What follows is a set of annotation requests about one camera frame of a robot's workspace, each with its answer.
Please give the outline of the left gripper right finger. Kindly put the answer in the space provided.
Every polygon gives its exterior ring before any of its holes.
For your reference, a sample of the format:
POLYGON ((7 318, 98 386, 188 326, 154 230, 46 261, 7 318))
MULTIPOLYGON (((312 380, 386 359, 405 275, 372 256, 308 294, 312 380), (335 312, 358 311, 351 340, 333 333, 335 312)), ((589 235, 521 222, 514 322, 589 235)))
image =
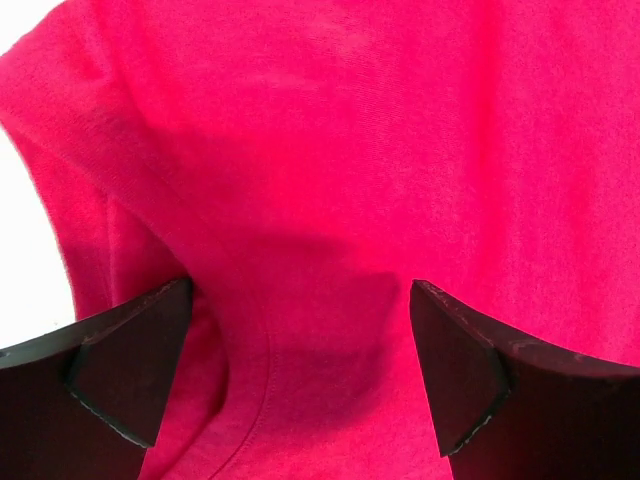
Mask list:
POLYGON ((561 348, 417 280, 410 319, 456 479, 635 479, 639 371, 561 348))

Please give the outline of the red t shirt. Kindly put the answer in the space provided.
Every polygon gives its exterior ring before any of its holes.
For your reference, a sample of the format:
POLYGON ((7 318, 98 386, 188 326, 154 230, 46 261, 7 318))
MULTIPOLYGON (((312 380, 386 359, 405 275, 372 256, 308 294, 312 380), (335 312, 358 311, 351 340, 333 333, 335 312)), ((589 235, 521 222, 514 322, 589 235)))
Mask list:
POLYGON ((635 1, 67 1, 1 123, 87 317, 193 320, 145 479, 446 479, 426 279, 639 360, 635 1))

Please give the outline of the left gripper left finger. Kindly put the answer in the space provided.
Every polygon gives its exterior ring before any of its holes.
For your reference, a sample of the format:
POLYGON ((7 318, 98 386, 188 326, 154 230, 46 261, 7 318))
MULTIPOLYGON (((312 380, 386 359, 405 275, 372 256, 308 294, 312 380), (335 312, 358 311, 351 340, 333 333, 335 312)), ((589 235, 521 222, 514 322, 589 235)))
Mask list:
POLYGON ((138 478, 191 317, 183 278, 3 348, 2 478, 138 478))

